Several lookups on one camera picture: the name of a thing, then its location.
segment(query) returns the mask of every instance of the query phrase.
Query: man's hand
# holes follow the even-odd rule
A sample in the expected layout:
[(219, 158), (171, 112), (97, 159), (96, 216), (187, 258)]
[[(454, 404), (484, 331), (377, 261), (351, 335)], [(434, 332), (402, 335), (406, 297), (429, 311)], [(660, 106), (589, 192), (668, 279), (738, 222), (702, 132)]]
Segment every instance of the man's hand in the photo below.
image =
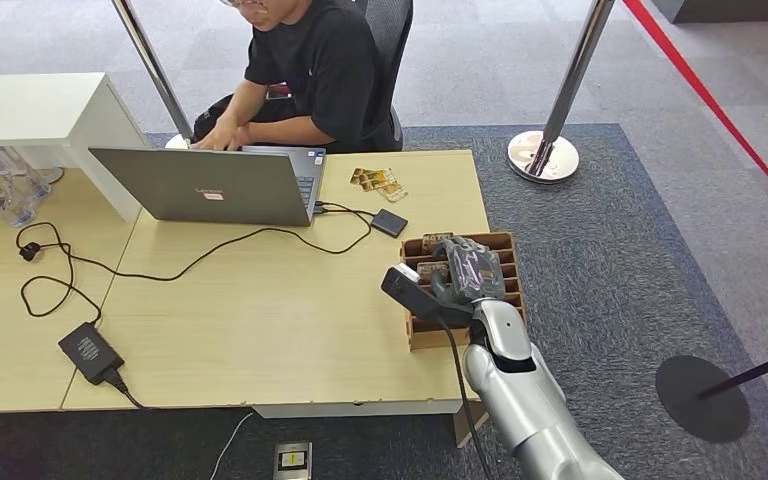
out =
[(193, 147), (203, 150), (235, 151), (250, 143), (252, 141), (248, 124), (239, 126), (234, 117), (222, 115), (216, 120), (213, 130)]

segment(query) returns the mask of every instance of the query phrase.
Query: man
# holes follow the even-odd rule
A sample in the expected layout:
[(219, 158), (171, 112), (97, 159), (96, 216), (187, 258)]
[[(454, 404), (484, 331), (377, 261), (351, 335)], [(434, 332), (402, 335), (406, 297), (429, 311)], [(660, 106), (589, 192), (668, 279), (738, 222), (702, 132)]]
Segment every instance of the man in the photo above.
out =
[[(377, 94), (377, 51), (350, 0), (223, 0), (254, 27), (245, 80), (196, 120), (196, 148), (242, 145), (369, 149)], [(266, 100), (287, 83), (292, 100)]]

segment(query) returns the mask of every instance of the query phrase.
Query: table leg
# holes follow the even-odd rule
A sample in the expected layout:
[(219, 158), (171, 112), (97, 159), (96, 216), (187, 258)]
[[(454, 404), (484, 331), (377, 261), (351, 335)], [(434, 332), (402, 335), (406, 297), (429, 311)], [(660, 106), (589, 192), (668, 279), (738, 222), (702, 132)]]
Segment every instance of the table leg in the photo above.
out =
[[(470, 401), (467, 404), (469, 411), (472, 414), (472, 419), (475, 421), (475, 431), (477, 432), (482, 425), (490, 418), (487, 410), (484, 409), (484, 405), (479, 401)], [(455, 425), (455, 443), (458, 448), (463, 448), (466, 442), (472, 438), (472, 433), (469, 431), (469, 423), (466, 418), (466, 406), (462, 406), (458, 413), (452, 415)]]

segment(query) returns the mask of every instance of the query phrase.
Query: cardboard divider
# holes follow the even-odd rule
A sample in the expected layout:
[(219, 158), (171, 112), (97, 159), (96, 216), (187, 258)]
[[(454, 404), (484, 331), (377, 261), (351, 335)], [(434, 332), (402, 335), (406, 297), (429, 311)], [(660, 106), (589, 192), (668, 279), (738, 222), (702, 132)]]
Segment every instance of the cardboard divider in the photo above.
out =
[[(517, 269), (516, 252), (514, 251), (514, 240), (510, 233), (481, 233), (475, 235), (461, 235), (465, 238), (471, 238), (476, 242), (489, 247), (499, 255), (501, 263), (502, 276), (505, 282), (505, 296), (503, 300), (516, 307), (523, 321), (525, 321), (525, 305), (522, 298), (522, 286), (519, 281), (519, 271)], [(427, 262), (440, 262), (445, 259), (435, 259), (431, 255), (423, 254), (422, 239), (410, 239), (402, 242), (401, 251), (402, 262), (412, 269), (416, 270), (417, 265)], [(420, 280), (422, 288), (428, 292), (431, 291), (431, 285), (427, 280)], [(411, 350), (422, 348), (447, 347), (449, 340), (446, 332), (436, 322), (426, 322), (420, 320), (405, 311), (405, 331), (408, 335), (408, 344)], [(467, 329), (453, 328), (452, 335), (458, 345), (466, 345), (469, 342)]]

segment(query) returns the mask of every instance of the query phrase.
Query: white shelf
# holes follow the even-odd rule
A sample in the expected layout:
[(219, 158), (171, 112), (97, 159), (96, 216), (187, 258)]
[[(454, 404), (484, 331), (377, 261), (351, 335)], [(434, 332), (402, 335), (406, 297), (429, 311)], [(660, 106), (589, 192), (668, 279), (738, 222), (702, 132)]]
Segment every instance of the white shelf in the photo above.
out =
[(87, 150), (147, 146), (106, 74), (0, 75), (0, 146), (8, 145), (37, 168), (81, 168), (125, 220), (136, 220), (139, 203)]

